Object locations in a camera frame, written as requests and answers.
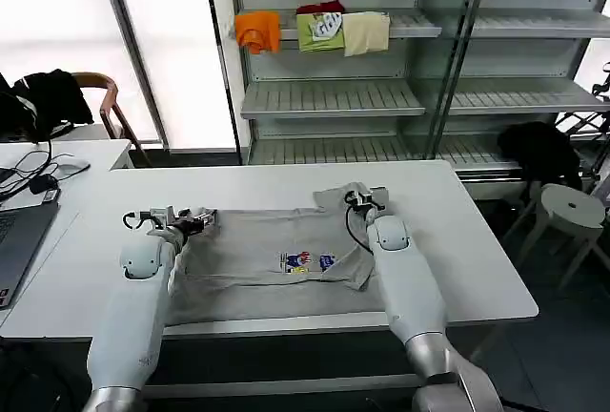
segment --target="shelf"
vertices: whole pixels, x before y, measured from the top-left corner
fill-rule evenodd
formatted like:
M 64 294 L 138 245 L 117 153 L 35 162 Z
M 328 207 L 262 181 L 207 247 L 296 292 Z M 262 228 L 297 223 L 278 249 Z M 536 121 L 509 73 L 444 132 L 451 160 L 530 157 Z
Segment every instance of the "shelf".
M 505 172 L 519 165 L 501 157 L 495 134 L 445 135 L 437 159 L 456 171 Z M 379 162 L 421 159 L 425 135 L 353 138 L 263 139 L 254 144 L 252 165 Z
M 439 82 L 418 85 L 429 108 Z M 567 78 L 461 78 L 450 115 L 493 113 L 604 112 L 608 107 Z
M 396 136 L 266 139 L 254 143 L 250 164 L 314 164 L 419 159 Z
M 502 157 L 496 134 L 446 134 L 440 140 L 437 159 L 448 161 L 457 172 L 507 172 L 520 169 Z
M 390 15 L 390 38 L 436 38 L 441 28 L 419 10 L 381 10 Z M 298 40 L 294 10 L 278 10 L 282 40 Z
M 439 17 L 455 33 L 457 19 Z M 610 38 L 610 18 L 591 10 L 481 9 L 473 38 Z
M 406 81 L 393 79 L 253 82 L 241 109 L 246 119 L 420 114 Z

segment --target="white stool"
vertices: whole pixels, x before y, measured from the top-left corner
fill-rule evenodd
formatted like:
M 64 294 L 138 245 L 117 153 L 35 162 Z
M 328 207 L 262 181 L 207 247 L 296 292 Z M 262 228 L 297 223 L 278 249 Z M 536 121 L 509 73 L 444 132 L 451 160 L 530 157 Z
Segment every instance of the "white stool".
M 582 243 L 576 256 L 572 259 L 570 267 L 561 278 L 559 289 L 570 281 L 591 249 L 595 249 L 606 266 L 610 265 L 607 262 L 607 256 L 597 246 L 605 218 L 605 210 L 599 199 L 567 186 L 544 185 L 538 196 L 532 197 L 532 201 L 506 233 L 502 242 L 517 230 L 534 209 L 536 209 L 536 225 L 521 245 L 515 261 L 516 267 L 520 267 L 525 262 L 527 254 L 548 226 L 573 237 L 575 242 Z

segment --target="chair backrest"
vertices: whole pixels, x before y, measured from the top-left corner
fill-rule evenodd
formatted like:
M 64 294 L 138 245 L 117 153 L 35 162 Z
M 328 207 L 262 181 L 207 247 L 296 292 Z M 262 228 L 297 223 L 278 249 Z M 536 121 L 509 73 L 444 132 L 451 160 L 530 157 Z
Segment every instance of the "chair backrest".
M 99 108 L 99 115 L 102 118 L 102 122 L 104 123 L 104 127 L 108 132 L 109 138 L 128 138 L 130 142 L 133 144 L 135 149 L 142 154 L 144 157 L 145 163 L 151 167 L 152 164 L 149 161 L 146 153 L 142 150 L 142 146 L 138 141 L 137 137 L 133 133 L 132 127 L 130 123 L 128 123 L 127 118 L 119 108 L 116 103 L 116 96 L 118 95 L 118 88 L 116 87 L 116 83 L 110 77 L 95 72 L 76 72 L 73 73 L 72 76 L 78 83 L 79 88 L 100 88 L 106 90 L 106 95 L 104 96 L 104 100 L 102 101 L 102 105 Z M 114 125 L 111 122 L 111 113 L 114 112 L 118 122 L 121 124 L 122 132 L 116 130 Z

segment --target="gray t-shirt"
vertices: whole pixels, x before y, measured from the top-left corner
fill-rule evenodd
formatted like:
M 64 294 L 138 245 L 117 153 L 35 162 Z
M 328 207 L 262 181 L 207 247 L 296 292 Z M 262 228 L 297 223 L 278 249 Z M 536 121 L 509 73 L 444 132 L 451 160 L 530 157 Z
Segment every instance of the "gray t-shirt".
M 314 193 L 316 209 L 219 211 L 176 260 L 167 324 L 377 311 L 374 259 L 345 228 L 350 184 Z M 366 226 L 350 213 L 366 243 Z

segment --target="laptop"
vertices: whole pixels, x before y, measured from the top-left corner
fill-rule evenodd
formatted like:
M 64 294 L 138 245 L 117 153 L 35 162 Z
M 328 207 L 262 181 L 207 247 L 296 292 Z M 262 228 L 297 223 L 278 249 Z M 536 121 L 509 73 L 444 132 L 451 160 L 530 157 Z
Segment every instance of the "laptop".
M 0 308 L 10 304 L 58 210 L 54 201 L 0 211 Z

